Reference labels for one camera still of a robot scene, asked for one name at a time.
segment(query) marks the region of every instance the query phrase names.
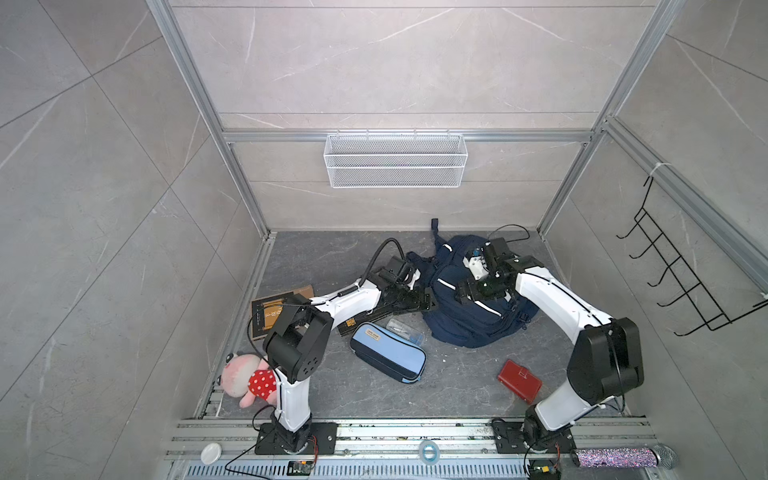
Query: brown box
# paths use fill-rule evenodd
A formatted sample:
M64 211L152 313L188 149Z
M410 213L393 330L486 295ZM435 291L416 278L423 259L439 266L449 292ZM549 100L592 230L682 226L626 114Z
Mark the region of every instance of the brown box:
M250 303L249 335L252 340L262 339L266 336L269 329L277 321L277 317L280 316L280 312L283 311L283 307L280 304L285 302L287 295L292 294L298 294L307 299L315 296L312 286L307 285L289 292L257 298Z

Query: white wire basket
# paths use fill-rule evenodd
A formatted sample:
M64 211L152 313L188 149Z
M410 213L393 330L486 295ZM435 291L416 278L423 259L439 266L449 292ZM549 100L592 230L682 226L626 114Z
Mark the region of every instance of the white wire basket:
M467 146L450 133L331 134L323 157L333 188L458 187Z

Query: red polka dot clothing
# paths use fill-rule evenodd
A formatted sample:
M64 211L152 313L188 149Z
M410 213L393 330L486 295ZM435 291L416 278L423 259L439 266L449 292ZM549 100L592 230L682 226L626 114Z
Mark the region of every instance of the red polka dot clothing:
M272 373L272 370L257 370L253 372L248 381L248 389L255 396L266 400L270 393L277 390L275 374Z

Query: black wire rack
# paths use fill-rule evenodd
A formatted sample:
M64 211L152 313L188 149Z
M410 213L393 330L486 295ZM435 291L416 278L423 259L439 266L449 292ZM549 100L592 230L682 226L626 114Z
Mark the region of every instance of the black wire rack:
M656 220L648 213L648 210L645 209L645 202L648 200L648 194L650 193L650 188L653 184L654 184L654 179L652 177L648 177L645 180L645 183L643 184L643 186L645 187L647 185L648 189L645 190L645 198L643 198L643 204L641 205L637 213L634 215L634 225L629 230L629 232L627 232L626 235L623 235L623 236L617 235L616 237L620 239L627 238L630 236L632 232L635 231L635 229L639 228L640 231L643 232L643 235L645 235L645 237L648 239L650 244L646 247L645 250L643 250L643 252L640 255L637 255L637 256L630 255L630 258L638 259L643 255L645 255L645 253L647 253L651 248L653 248L654 250L656 250L656 253L658 253L659 257L661 257L662 261L664 262L664 265L666 265L666 268L664 268L664 272L661 274L661 278L659 279L659 281L657 281L656 283L647 282L648 286L653 287L653 286L661 285L661 282L664 281L664 277L667 275L667 273L671 273L675 281L677 282L677 285L683 290L683 292L677 298L670 301L669 303L662 304L657 302L656 304L658 306L670 306L673 303L677 302L678 300L681 300L683 298L688 298L688 300L690 301L690 304L693 305L694 309L696 310L696 313L698 314L699 318L701 318L702 324L695 327L691 331L685 332L685 333L675 332L674 334L677 336L686 336L686 335L690 335L691 333L703 327L706 327L711 332L713 332L717 329L723 328L726 325L730 325L731 323L739 319L742 319L745 316L750 315L751 313L755 313L757 310L760 310L765 306L768 306L768 299L762 300L752 305L752 309L750 311L743 313L735 318L730 318L728 314L723 311L723 307L721 307L720 304L717 302L717 300L715 300L714 296L712 296L712 293L710 293L709 289L707 289L707 286L703 284L699 276L696 275L696 272L694 271L694 269L690 267L690 264L688 263L688 261L685 260L683 255L677 249L677 247L674 246L674 243L672 243L672 240L670 240L667 234L661 229L661 227L659 227L659 224L656 223ZM659 230L660 233L656 235L654 238L651 238L651 235L649 235L646 229L641 225L641 221L644 219L648 219ZM671 246L672 250L674 251L674 258L672 260L667 260L667 258L659 250L659 247L657 245L659 240L666 240L667 243L669 243L669 245ZM678 276L672 268L676 263L682 263L684 267L690 272L690 275L695 279L693 281L692 286L689 286L688 288L686 288L685 285L683 285L683 282L680 281L680 276L682 275ZM712 300L712 304L717 309L715 312L716 314L709 319L705 318L705 316L702 314L701 310L699 309L697 302L691 298L691 293L696 289L703 290L709 296L710 300ZM721 317L725 319L725 322L721 322L719 325L713 326L712 323Z

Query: clear plastic container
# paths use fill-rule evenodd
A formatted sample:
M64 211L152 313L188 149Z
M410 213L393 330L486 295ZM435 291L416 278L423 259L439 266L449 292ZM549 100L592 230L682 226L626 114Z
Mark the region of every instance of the clear plastic container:
M393 318L387 322L386 329L416 345L422 345L426 341L423 333Z

